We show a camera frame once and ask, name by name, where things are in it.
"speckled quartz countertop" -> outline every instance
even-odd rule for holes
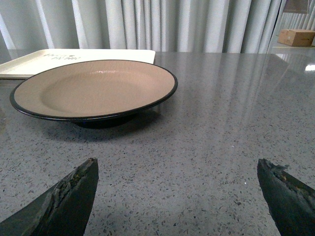
[[[0,221],[89,157],[96,235],[280,235],[259,187],[259,158],[315,188],[315,60],[300,55],[157,53],[175,94],[108,129],[14,110],[0,80]]]

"white curtain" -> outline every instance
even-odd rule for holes
[[[0,47],[266,53],[282,0],[0,0]]]
[[[315,30],[315,0],[311,0],[308,14],[283,13],[276,35],[282,29]]]

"white tray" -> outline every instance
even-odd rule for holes
[[[153,64],[155,51],[125,49],[45,49],[0,65],[0,78],[27,79],[62,65],[105,59],[135,60]]]

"plate base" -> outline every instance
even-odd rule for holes
[[[104,129],[104,128],[111,128],[118,125],[122,125],[127,123],[128,121],[135,118],[137,114],[119,117],[119,118],[112,118],[100,121],[85,121],[85,122],[73,122],[80,127],[87,128],[87,129]]]

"plate rim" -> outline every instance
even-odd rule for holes
[[[131,109],[131,110],[128,110],[128,111],[112,113],[112,114],[108,114],[108,115],[98,115],[98,116],[62,117],[62,116],[44,115],[44,114],[36,113],[36,112],[30,111],[28,109],[25,109],[25,108],[20,106],[15,101],[14,94],[15,94],[15,91],[17,90],[17,88],[21,84],[23,84],[26,81],[28,81],[29,79],[33,78],[34,76],[37,76],[39,74],[42,74],[42,73],[45,73],[47,71],[54,70],[54,69],[57,69],[57,68],[60,68],[60,67],[69,66],[69,65],[73,65],[73,64],[93,62],[93,61],[131,61],[131,62],[135,62],[135,63],[143,63],[143,64],[148,64],[148,65],[151,65],[151,66],[156,66],[156,67],[159,67],[159,68],[167,71],[173,77],[173,79],[174,79],[174,86],[170,90],[170,92],[167,95],[165,95],[164,97],[162,97],[162,98],[160,98],[160,99],[158,99],[158,100],[156,100],[156,101],[154,101],[152,103],[144,105],[142,107],[134,108],[134,109]],[[58,66],[58,67],[55,67],[55,68],[52,68],[52,69],[49,69],[49,70],[42,71],[42,72],[40,72],[38,74],[35,74],[35,75],[27,78],[26,80],[23,80],[10,93],[10,103],[17,111],[19,111],[19,112],[21,112],[21,113],[23,113],[25,115],[28,115],[30,117],[39,118],[39,119],[53,120],[53,121],[71,121],[71,122],[101,121],[101,120],[107,120],[107,119],[113,119],[113,118],[119,118],[119,117],[125,117],[125,116],[128,116],[128,115],[133,115],[133,114],[135,114],[137,112],[140,112],[140,111],[152,108],[152,107],[154,107],[154,106],[164,102],[168,98],[170,98],[175,93],[175,91],[177,90],[177,87],[178,87],[177,77],[172,72],[170,72],[168,69],[166,69],[166,68],[164,68],[162,66],[159,66],[159,65],[151,64],[151,63],[148,63],[148,62],[136,61],[136,60],[122,60],[122,59],[89,60],[89,61],[81,61],[81,62],[77,62],[77,63],[72,63],[72,64],[68,64],[68,65],[61,65],[61,66]]]

